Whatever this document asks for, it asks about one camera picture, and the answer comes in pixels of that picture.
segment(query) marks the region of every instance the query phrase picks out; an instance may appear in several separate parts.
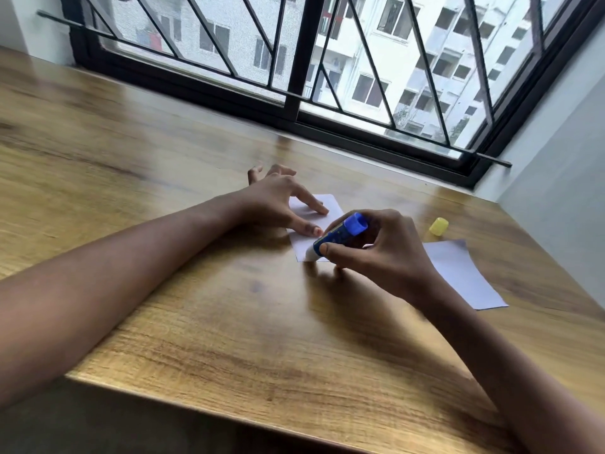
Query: white building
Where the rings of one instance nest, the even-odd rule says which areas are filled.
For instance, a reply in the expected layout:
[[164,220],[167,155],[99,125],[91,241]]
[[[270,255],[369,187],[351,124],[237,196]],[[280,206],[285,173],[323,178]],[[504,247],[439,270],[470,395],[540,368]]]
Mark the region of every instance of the white building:
[[[227,67],[202,29],[198,18],[186,0],[148,0],[160,22],[183,55],[192,61],[227,71]],[[197,0],[211,27],[228,50],[228,56],[239,75],[267,84],[270,55],[261,35],[248,14],[242,0]],[[269,38],[275,36],[279,0],[250,0]],[[324,67],[344,111],[370,120],[389,123],[389,115],[382,101],[378,83],[359,36],[352,9],[346,0],[336,8],[336,0],[326,0],[324,15],[315,41],[313,58],[307,73],[304,96],[310,97],[318,73],[318,63],[326,42],[332,13],[334,27],[327,44]],[[469,32],[469,19],[464,0],[412,0],[420,34],[430,60],[441,111],[452,143],[460,148],[469,144],[478,127],[485,120],[485,109],[480,101],[479,78]],[[305,0],[287,0],[283,28],[279,41],[273,86],[287,89],[291,64],[297,44],[298,30]],[[403,0],[353,0],[359,22],[367,39],[383,90],[394,115],[397,127],[432,140],[445,140],[438,108],[430,92],[424,65],[412,30],[412,22]],[[544,21],[549,21],[555,8],[563,0],[549,0],[544,5]],[[494,104],[515,75],[532,48],[529,0],[475,0],[479,31],[483,45],[486,69]],[[112,0],[116,24],[130,40],[154,49],[170,52],[147,20],[136,0]],[[119,48],[145,57],[160,60],[181,72],[204,76],[227,83],[261,98],[283,101],[283,96],[251,84],[205,71],[142,51],[131,46]],[[336,103],[322,75],[314,100],[336,108]],[[329,119],[362,128],[376,134],[385,134],[437,150],[451,156],[457,152],[416,138],[403,136],[371,122],[360,121],[316,105],[303,103],[303,111],[323,115]]]

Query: wood grain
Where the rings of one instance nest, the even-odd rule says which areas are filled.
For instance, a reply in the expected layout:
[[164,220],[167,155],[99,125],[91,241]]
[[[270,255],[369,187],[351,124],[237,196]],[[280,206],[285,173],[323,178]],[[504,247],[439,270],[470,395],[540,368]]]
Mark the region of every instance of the wood grain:
[[[605,413],[605,315],[497,205],[81,71],[0,51],[0,274],[298,169],[344,210],[438,216],[510,304],[481,312]],[[69,377],[380,453],[512,452],[462,362],[402,300],[238,229],[164,283]]]

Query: forearm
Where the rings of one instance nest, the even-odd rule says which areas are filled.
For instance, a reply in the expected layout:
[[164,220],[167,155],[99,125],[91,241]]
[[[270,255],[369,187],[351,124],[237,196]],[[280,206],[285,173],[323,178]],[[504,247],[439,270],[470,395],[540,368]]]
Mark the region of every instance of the forearm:
[[0,405],[74,366],[240,213],[233,194],[217,197],[1,281]]
[[446,282],[424,314],[452,345],[533,454],[594,454],[605,445],[600,418],[514,347]]

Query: hand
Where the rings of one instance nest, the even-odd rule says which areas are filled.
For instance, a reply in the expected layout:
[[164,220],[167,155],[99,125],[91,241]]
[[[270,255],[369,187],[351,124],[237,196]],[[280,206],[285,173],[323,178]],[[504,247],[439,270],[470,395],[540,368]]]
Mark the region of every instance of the hand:
[[[396,210],[358,210],[334,221],[326,232],[355,212],[366,218],[367,230],[346,247],[326,243],[321,245],[320,252],[338,267],[365,275],[382,289],[419,308],[419,295],[435,282],[444,281],[429,259],[414,221]],[[373,246],[364,249],[366,244]]]
[[275,164],[267,175],[258,179],[261,166],[248,171],[248,186],[238,191],[242,201],[244,221],[264,226],[290,228],[299,234],[319,237],[323,230],[307,220],[297,216],[288,204],[290,196],[298,197],[302,202],[318,213],[326,215],[329,211],[300,183],[294,179],[296,171],[290,167]]

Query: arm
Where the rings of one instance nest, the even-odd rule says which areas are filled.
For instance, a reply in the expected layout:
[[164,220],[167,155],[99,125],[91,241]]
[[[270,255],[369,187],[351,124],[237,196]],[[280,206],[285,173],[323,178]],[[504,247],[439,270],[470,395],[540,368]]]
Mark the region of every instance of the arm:
[[[364,274],[419,309],[458,353],[530,452],[604,451],[603,419],[506,341],[444,281],[411,218],[396,211],[359,212],[369,219],[370,228],[353,248],[322,245],[320,251],[330,261]],[[368,243],[374,246],[361,250]]]
[[75,366],[162,281],[242,223],[321,234],[289,208],[291,195],[327,209],[274,166],[251,186],[112,234],[0,282],[0,405]]

